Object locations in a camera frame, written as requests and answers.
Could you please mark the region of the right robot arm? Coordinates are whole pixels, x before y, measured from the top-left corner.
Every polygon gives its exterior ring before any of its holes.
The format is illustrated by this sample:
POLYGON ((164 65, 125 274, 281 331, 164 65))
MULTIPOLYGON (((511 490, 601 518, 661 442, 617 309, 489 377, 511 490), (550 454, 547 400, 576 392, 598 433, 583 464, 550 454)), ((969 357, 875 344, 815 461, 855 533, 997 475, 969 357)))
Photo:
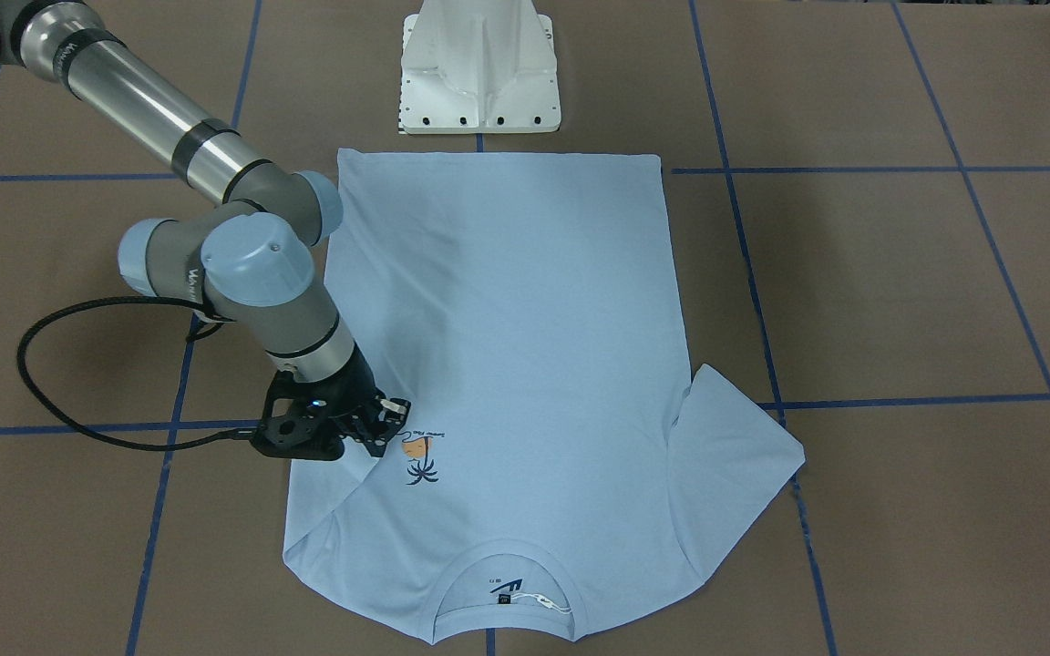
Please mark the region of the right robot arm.
POLYGON ((253 426, 180 448, 246 441, 262 456, 335 461, 356 444, 383 456, 411 403, 376 386, 313 261, 312 248, 345 215, 337 187, 264 157, 236 128, 141 61, 83 1, 0 1, 0 64, 65 88, 213 205, 195 220, 142 220, 125 232, 117 261, 132 295, 63 308, 24 333, 15 364, 37 402, 100 443, 154 451, 152 444, 100 433, 59 408, 34 381, 28 350, 42 329, 75 314, 117 304, 187 308, 201 321, 189 342, 242 324, 275 374, 253 426))

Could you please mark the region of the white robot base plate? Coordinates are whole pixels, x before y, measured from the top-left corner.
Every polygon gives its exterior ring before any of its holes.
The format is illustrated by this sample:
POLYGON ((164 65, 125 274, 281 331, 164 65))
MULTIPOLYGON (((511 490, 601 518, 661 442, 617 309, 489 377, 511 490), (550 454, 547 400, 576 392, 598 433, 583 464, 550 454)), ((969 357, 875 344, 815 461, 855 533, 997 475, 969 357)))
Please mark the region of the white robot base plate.
POLYGON ((400 133, 559 130, 553 22, 532 1, 425 1, 401 36, 400 133))

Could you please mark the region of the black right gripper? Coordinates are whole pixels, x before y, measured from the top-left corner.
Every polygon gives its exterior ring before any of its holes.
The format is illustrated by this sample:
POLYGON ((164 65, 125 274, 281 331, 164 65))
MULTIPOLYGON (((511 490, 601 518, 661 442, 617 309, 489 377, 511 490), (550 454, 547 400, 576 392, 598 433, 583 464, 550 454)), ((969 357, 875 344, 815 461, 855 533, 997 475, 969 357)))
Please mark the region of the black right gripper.
POLYGON ((304 405, 315 415, 317 440, 355 439, 369 456, 383 457, 395 426, 404 426, 412 404, 383 395, 361 350, 345 366, 304 392, 304 405))

